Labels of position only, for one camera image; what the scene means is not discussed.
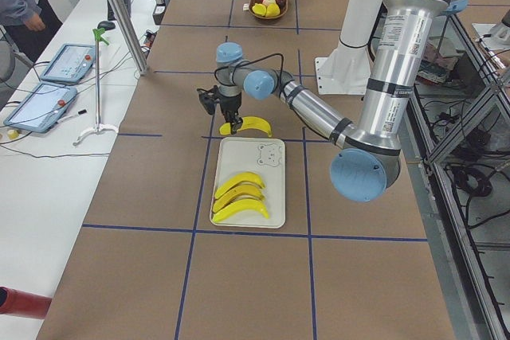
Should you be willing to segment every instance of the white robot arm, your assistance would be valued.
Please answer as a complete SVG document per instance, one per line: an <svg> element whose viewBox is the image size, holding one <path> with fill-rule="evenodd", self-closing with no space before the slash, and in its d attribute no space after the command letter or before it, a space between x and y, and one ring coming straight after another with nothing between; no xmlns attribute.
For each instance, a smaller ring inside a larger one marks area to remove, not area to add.
<svg viewBox="0 0 510 340"><path fill-rule="evenodd" d="M212 114L212 100L219 102L235 133L242 123L237 112L241 90L259 100L278 96L306 125L342 148L330 169L335 188L354 201L379 197L400 172L397 131L432 20L442 12L464 9L467 0L384 0L384 4L386 21L357 125L298 84L291 74L258 68L244 59L241 46L231 42L218 46L219 86L201 93L202 104Z"/></svg>

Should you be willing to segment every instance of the green clamp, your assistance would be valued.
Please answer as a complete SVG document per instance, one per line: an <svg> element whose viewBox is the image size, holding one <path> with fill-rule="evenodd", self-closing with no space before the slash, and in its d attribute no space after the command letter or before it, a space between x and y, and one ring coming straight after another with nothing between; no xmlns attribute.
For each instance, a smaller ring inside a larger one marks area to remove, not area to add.
<svg viewBox="0 0 510 340"><path fill-rule="evenodd" d="M95 29L93 29L92 31L94 32L94 40L95 40L95 41L98 41L99 43L103 42L103 43L105 43L106 45L110 45L110 43L109 43L106 39L104 39L104 38L101 36L103 33L105 33L105 32L106 32L106 29L104 29L104 28L98 28L98 29L96 29L96 28L95 28Z"/></svg>

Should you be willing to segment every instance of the yellow banana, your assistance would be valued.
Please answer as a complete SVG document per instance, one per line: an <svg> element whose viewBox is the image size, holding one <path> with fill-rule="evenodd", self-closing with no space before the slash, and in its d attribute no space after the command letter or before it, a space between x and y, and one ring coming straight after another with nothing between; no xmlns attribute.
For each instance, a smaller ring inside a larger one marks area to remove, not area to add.
<svg viewBox="0 0 510 340"><path fill-rule="evenodd" d="M247 198L234 201L223 209L219 210L213 215L213 223L221 222L226 218L232 217L234 214L245 210L255 210L262 214L266 219L269 219L268 210L265 208L263 202L259 201L258 199Z"/></svg>
<svg viewBox="0 0 510 340"><path fill-rule="evenodd" d="M239 185L240 183L253 183L255 186L258 186L261 189L265 188L264 181L262 181L260 175L251 171L245 171L234 175L228 181L223 183L223 185L219 186L216 190L216 193L214 193L214 199L219 199L224 193Z"/></svg>
<svg viewBox="0 0 510 340"><path fill-rule="evenodd" d="M247 197L252 199L258 199L259 201L264 201L264 194L262 194L262 191L257 186L252 185L250 183L247 183L245 185L238 185L224 193L213 204L213 213L217 213L219 210L227 206L231 201L239 197Z"/></svg>
<svg viewBox="0 0 510 340"><path fill-rule="evenodd" d="M273 137L273 132L271 131L271 125L260 117L254 117L248 115L242 118L242 125L237 131L245 131L246 129L258 129L259 131L263 131L268 135L268 137ZM220 135L229 135L230 134L230 124L224 123L220 126Z"/></svg>

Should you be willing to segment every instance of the fruit bowl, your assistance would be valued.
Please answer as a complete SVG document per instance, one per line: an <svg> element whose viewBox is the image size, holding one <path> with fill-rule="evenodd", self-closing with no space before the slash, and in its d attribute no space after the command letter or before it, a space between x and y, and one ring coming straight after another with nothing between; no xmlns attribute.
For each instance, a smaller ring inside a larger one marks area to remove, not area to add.
<svg viewBox="0 0 510 340"><path fill-rule="evenodd" d="M265 16L261 16L261 15L257 15L255 14L253 11L252 11L252 7L254 4L256 3L262 3L261 0L249 0L249 12L257 19L264 19L264 20L274 20L274 19L278 19L278 18L281 18L282 16L284 16L286 13L287 13L287 9L288 9L288 0L285 0L285 4L284 4L284 7L280 7L280 14L278 14L277 16L272 16L272 17L265 17Z"/></svg>

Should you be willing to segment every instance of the blue joint cap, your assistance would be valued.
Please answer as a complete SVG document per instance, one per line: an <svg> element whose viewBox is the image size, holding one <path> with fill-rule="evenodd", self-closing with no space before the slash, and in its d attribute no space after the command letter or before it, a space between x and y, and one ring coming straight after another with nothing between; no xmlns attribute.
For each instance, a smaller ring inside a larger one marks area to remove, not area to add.
<svg viewBox="0 0 510 340"><path fill-rule="evenodd" d="M451 15L461 12L468 6L469 0L452 0L446 10L441 15Z"/></svg>
<svg viewBox="0 0 510 340"><path fill-rule="evenodd" d="M344 197L357 202L376 199L386 190L386 171L372 154L349 147L331 163L331 182Z"/></svg>
<svg viewBox="0 0 510 340"><path fill-rule="evenodd" d="M227 64L242 58L242 48L238 43L222 43L216 48L216 62Z"/></svg>
<svg viewBox="0 0 510 340"><path fill-rule="evenodd" d="M246 76L243 87L254 99L267 99L274 91L274 79L266 71L253 71Z"/></svg>

